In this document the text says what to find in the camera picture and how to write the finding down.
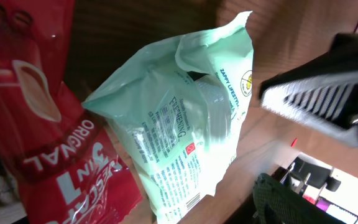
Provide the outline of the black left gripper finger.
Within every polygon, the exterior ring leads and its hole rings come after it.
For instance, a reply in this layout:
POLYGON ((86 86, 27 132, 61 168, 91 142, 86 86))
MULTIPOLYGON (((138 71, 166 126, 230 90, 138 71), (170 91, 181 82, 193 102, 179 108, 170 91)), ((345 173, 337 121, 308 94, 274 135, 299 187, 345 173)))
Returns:
POLYGON ((266 173, 258 176, 252 194, 261 224, 343 224, 266 173))

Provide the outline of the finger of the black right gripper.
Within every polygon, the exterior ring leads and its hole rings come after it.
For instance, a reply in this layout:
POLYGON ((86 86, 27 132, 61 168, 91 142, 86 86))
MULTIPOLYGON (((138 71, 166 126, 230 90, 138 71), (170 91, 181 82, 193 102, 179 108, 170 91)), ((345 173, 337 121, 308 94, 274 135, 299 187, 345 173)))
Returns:
POLYGON ((260 85, 262 108, 358 147, 358 34, 336 34, 314 60, 260 85))

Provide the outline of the pale green small packet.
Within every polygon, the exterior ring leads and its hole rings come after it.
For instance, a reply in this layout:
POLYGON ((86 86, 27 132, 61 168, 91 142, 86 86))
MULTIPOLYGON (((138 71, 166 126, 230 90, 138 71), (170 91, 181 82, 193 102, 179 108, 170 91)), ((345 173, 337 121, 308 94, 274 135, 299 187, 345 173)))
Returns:
POLYGON ((142 47, 83 102, 130 155, 159 223, 214 195, 236 158, 252 96, 249 15, 142 47))

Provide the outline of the red snack stick packet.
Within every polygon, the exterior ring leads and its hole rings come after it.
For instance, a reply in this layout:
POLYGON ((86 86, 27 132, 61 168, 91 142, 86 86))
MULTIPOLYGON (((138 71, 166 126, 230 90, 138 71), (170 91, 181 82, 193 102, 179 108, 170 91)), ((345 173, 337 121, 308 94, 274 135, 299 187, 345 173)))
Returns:
POLYGON ((63 82, 73 1, 0 1, 0 158, 31 223, 119 223, 142 200, 63 82))

